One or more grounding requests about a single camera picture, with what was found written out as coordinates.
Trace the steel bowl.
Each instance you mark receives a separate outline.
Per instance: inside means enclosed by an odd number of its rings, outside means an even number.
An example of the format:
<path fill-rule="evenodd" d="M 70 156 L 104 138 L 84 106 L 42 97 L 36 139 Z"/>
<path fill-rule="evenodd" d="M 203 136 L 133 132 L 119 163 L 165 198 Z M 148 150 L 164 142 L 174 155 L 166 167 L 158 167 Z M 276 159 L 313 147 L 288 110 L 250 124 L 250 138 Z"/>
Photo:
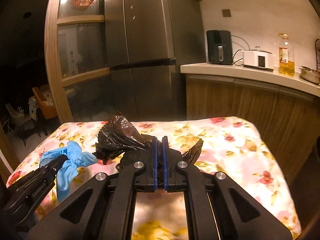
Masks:
<path fill-rule="evenodd" d="M 317 70 L 311 69 L 309 67 L 300 67 L 300 77 L 310 83 L 319 85 L 320 84 L 320 73 Z"/>

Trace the black plastic bag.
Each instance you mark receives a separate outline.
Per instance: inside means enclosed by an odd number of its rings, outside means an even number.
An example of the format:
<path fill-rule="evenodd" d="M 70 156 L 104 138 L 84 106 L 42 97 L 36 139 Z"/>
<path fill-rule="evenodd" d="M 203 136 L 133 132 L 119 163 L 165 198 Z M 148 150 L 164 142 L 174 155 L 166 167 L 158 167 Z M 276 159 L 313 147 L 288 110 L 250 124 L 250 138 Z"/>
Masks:
<path fill-rule="evenodd" d="M 124 154 L 118 167 L 118 174 L 108 175 L 98 172 L 93 178 L 102 181 L 118 180 L 118 183 L 138 186 L 148 192 L 153 189 L 152 175 L 152 139 L 153 136 L 140 134 L 125 116 L 117 112 L 98 132 L 96 151 L 93 153 L 103 164 Z M 157 189 L 164 189 L 162 143 L 157 141 L 158 170 Z"/>

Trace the orange chair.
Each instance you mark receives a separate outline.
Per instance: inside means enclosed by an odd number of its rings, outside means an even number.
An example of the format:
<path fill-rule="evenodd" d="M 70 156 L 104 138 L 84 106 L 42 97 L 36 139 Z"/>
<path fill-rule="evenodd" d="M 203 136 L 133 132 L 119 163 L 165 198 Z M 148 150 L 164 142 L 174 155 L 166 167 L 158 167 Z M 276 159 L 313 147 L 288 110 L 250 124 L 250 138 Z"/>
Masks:
<path fill-rule="evenodd" d="M 37 120 L 50 120 L 57 117 L 57 111 L 54 106 L 52 94 L 49 85 L 43 85 L 40 88 L 34 87 L 33 94 L 36 100 Z"/>

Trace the wooden lower cabinets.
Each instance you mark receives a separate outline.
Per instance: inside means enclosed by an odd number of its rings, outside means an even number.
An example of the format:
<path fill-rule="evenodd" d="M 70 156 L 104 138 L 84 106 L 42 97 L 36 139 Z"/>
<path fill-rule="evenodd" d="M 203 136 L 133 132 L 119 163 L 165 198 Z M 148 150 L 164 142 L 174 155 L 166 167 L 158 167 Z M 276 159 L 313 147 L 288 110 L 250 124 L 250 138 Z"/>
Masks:
<path fill-rule="evenodd" d="M 319 137 L 319 97 L 259 81 L 186 75 L 189 120 L 237 116 L 251 122 L 291 184 Z"/>

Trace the wooden glass sliding door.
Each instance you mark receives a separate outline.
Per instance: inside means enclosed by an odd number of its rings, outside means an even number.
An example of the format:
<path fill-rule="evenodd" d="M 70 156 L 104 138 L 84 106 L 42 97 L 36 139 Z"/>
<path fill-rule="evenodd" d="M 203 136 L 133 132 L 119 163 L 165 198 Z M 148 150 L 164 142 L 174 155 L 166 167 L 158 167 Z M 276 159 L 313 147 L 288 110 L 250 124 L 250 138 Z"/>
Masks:
<path fill-rule="evenodd" d="M 64 122 L 110 116 L 105 2 L 76 9 L 71 0 L 49 0 L 44 28 L 46 71 L 54 106 Z"/>

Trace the wall socket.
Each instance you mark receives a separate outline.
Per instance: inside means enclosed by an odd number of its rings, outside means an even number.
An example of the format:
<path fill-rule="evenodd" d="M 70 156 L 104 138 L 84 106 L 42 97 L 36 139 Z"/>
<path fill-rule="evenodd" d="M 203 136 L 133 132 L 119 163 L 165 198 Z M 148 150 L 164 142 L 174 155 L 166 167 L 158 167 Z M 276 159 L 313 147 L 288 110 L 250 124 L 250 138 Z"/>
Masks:
<path fill-rule="evenodd" d="M 229 9 L 222 9 L 223 17 L 231 17 L 231 11 Z"/>

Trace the white rice cooker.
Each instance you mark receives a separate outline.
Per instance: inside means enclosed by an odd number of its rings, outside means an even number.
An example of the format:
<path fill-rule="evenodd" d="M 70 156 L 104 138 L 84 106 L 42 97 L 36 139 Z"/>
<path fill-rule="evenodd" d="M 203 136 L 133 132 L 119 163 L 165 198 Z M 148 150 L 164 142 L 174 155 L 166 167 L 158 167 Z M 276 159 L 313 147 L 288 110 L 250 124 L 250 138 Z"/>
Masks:
<path fill-rule="evenodd" d="M 243 51 L 243 66 L 268 72 L 274 70 L 273 55 L 269 51 L 261 50 L 259 46 L 255 49 Z"/>

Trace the black air fryer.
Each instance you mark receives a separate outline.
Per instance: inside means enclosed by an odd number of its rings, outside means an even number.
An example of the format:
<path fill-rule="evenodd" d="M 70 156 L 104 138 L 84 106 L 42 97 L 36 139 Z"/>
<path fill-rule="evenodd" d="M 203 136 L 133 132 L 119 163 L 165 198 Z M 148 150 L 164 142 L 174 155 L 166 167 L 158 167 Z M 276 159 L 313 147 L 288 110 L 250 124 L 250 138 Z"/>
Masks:
<path fill-rule="evenodd" d="M 208 62 L 231 65 L 233 63 L 231 32 L 227 30 L 208 30 L 206 35 Z"/>

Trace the blue glove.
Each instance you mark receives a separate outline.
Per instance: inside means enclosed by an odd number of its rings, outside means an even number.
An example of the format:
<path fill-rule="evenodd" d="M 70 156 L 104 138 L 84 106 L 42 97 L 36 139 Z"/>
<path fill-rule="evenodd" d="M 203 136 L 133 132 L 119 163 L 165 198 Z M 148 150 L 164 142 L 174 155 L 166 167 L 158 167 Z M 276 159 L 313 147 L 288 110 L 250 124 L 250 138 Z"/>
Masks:
<path fill-rule="evenodd" d="M 68 159 L 64 162 L 56 175 L 56 193 L 59 202 L 70 196 L 70 184 L 79 174 L 79 167 L 88 167 L 97 163 L 97 158 L 89 152 L 82 152 L 82 148 L 75 141 L 69 141 L 67 146 L 45 152 L 40 157 L 40 167 L 47 165 L 59 156 L 65 155 Z"/>

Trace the cooking oil bottle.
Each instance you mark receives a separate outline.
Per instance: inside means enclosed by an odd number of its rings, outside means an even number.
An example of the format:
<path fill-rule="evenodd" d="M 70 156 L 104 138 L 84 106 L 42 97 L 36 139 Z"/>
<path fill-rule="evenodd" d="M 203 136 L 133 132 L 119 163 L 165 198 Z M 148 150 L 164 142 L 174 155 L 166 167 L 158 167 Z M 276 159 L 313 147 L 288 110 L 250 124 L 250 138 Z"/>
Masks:
<path fill-rule="evenodd" d="M 294 48 L 286 33 L 279 33 L 279 72 L 282 75 L 295 75 Z"/>

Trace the dark grey refrigerator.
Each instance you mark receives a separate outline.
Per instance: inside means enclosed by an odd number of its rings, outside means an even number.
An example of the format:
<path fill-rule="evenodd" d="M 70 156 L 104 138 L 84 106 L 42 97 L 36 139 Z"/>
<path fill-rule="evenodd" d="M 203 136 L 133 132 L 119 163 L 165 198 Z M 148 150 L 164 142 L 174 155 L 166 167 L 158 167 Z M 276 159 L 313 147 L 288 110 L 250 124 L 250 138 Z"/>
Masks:
<path fill-rule="evenodd" d="M 105 0 L 116 110 L 130 121 L 187 116 L 181 65 L 206 59 L 199 0 Z"/>

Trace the floral tablecloth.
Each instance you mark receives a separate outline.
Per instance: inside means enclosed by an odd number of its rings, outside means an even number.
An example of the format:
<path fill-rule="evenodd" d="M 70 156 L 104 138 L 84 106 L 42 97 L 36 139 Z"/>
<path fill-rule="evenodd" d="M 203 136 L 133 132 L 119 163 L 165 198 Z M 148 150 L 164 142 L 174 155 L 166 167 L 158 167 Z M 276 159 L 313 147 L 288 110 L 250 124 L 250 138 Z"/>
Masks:
<path fill-rule="evenodd" d="M 6 184 L 11 185 L 38 168 L 42 155 L 69 141 L 84 152 L 94 152 L 103 122 L 69 122 L 61 125 L 22 160 Z M 224 172 L 265 209 L 280 220 L 293 238 L 302 228 L 285 177 L 256 127 L 239 117 L 173 122 L 135 122 L 141 134 L 168 138 L 170 148 L 182 153 L 203 141 L 196 166 L 203 172 Z M 182 193 L 137 195 L 133 239 L 187 239 L 187 220 Z"/>

